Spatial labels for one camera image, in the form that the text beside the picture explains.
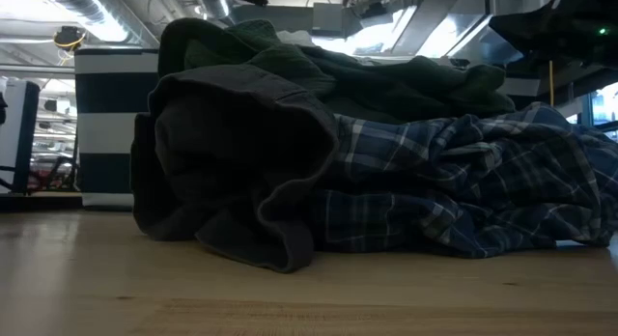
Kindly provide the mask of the grey ceiling box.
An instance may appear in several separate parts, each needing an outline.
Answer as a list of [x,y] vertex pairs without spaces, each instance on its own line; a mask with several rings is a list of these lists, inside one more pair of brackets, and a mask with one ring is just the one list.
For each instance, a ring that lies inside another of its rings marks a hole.
[[343,9],[341,4],[315,3],[311,34],[340,38],[343,35]]

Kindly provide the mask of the dark green garment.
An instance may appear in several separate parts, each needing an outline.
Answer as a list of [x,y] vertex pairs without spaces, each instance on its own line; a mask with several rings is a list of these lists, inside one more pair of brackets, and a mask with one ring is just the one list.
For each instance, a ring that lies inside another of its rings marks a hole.
[[289,40],[267,20],[220,28],[197,18],[177,19],[161,35],[158,73],[222,65],[251,65],[304,88],[331,111],[389,124],[512,113],[499,93],[502,69],[443,66],[424,56],[405,63],[364,63],[344,53]]

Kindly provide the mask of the dark grey garment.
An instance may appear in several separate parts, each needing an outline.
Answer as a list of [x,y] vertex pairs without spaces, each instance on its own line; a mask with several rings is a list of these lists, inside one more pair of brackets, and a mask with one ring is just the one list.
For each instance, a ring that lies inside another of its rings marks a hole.
[[308,266],[307,200],[338,149],[307,90],[250,65],[162,77],[134,124],[133,216],[149,238],[196,239],[244,264]]

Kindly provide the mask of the white panel with black edge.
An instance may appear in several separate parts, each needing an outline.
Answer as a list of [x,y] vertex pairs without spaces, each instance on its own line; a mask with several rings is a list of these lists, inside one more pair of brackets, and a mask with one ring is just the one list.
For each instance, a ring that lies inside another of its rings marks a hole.
[[0,83],[0,194],[27,190],[40,90],[26,80]]

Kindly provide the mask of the blue plaid shirt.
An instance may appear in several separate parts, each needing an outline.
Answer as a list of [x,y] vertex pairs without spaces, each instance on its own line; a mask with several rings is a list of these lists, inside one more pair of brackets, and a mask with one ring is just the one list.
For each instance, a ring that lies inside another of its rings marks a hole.
[[545,105],[389,125],[339,117],[308,217],[324,251],[483,259],[605,247],[618,232],[618,143]]

